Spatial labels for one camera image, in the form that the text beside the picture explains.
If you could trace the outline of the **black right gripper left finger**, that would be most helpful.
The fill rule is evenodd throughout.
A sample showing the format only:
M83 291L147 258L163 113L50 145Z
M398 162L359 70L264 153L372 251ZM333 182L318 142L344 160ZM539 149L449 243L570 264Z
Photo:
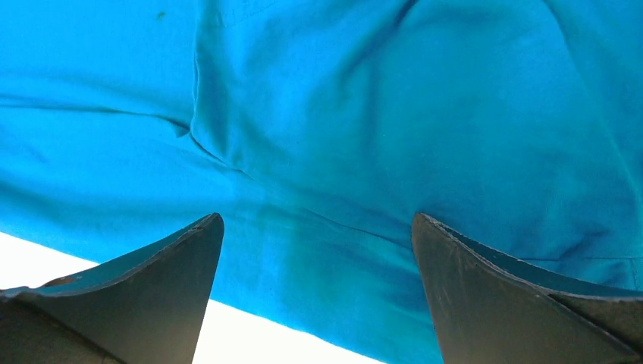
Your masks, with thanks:
M1 292L3 363L190 363L224 236L210 214L42 286Z

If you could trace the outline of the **bright blue t shirt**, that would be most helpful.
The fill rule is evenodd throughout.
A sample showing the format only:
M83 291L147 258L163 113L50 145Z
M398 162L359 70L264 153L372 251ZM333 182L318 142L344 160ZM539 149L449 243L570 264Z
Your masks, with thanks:
M208 213L213 297L439 363L423 212L642 287L640 1L3 1L1 229L95 262Z

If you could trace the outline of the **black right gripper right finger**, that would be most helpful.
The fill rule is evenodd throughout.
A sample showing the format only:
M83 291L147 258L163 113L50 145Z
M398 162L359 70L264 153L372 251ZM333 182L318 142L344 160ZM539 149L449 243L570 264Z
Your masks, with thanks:
M417 213L412 247L446 363L640 363L642 294L548 271Z

